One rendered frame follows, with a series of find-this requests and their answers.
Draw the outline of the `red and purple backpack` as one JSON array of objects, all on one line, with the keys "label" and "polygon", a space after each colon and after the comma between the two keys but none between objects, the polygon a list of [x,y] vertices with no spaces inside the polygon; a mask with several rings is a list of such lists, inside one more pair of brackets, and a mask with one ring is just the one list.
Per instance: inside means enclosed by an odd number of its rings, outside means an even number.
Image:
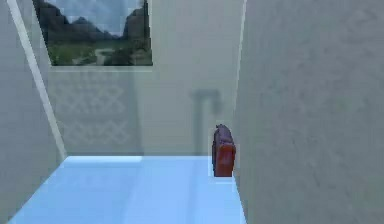
[{"label": "red and purple backpack", "polygon": [[215,177],[231,177],[236,156],[236,146],[229,128],[216,126],[212,143],[212,165]]}]

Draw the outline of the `mountain landscape window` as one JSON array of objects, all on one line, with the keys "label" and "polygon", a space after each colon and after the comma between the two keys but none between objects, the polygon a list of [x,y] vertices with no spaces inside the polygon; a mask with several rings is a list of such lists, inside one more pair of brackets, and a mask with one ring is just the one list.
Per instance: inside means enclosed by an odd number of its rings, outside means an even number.
[{"label": "mountain landscape window", "polygon": [[151,66],[148,0],[32,0],[53,66]]}]

